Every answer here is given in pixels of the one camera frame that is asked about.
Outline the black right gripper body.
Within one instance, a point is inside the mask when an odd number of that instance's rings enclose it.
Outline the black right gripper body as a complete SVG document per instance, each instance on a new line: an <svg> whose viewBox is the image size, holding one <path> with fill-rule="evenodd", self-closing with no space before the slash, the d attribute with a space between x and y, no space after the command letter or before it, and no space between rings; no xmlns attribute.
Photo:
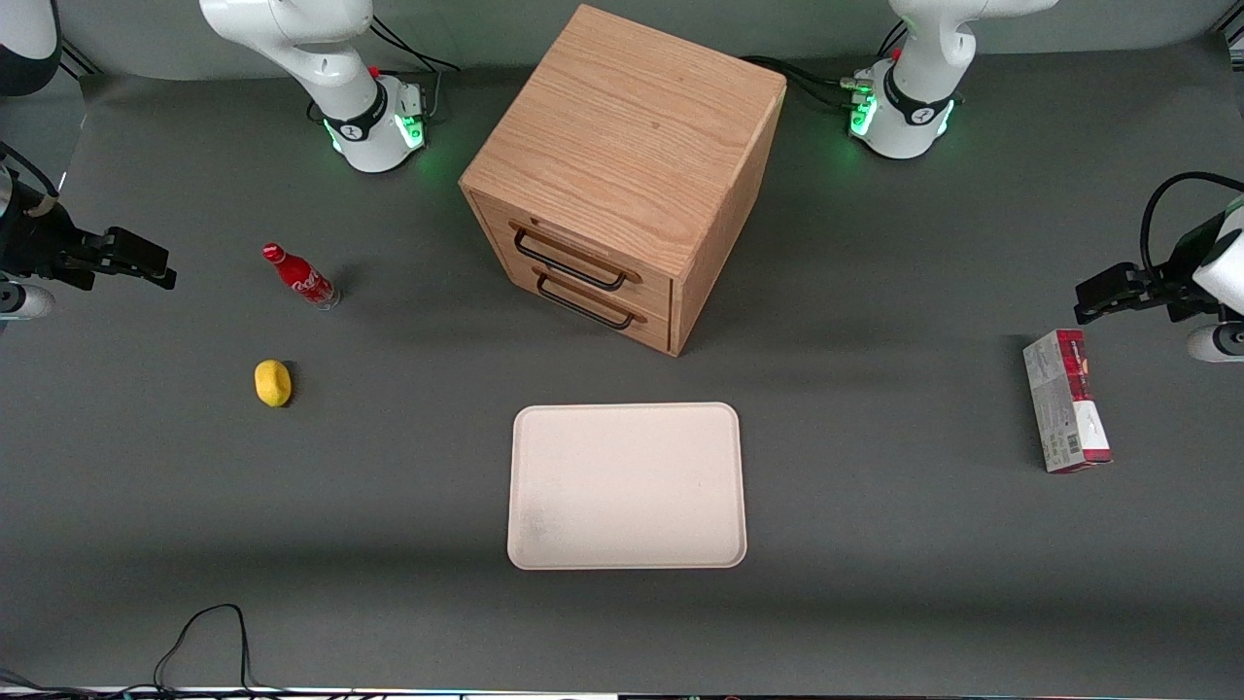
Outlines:
<svg viewBox="0 0 1244 700"><path fill-rule="evenodd" d="M92 291L96 276L107 271L96 247L103 237L76 228L57 196L4 195L1 234L1 270L7 276L39 276Z"/></svg>

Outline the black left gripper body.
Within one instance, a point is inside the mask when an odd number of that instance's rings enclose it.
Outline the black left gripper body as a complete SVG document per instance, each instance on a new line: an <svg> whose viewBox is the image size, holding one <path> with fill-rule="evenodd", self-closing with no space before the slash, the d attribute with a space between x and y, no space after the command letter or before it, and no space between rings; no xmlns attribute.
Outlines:
<svg viewBox="0 0 1244 700"><path fill-rule="evenodd" d="M1142 214L1140 252L1142 269L1154 279L1154 293L1144 296L1144 300L1135 310L1152 310L1152 307L1162 306L1167 310L1173 323L1186 322L1186 320L1198 315L1210 315L1218 323L1225 323L1225 306L1193 280L1193 274L1205 261L1210 247L1217 242L1225 220L1227 213L1214 214L1179 237L1167 262L1154 265L1151 252L1154 209L1147 209Z"/></svg>

